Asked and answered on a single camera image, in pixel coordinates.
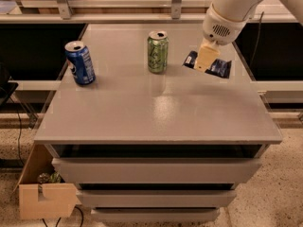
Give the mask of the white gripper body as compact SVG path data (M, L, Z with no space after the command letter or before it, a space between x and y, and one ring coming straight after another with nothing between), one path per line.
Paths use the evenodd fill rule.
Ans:
M219 10L214 3L206 12L202 30L212 43L226 45L234 42L248 21L248 10L242 6L228 6Z

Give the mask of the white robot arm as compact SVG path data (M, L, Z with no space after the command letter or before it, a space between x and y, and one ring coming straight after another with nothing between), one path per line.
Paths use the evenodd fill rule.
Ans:
M194 68L204 72L220 56L220 45L234 42L263 0L212 0L202 24L203 40ZM303 0L279 0L303 24Z

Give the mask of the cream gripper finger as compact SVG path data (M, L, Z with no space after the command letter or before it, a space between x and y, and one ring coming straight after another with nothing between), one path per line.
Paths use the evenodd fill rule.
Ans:
M220 56L219 46L215 41L203 39L194 64L194 69L204 72Z

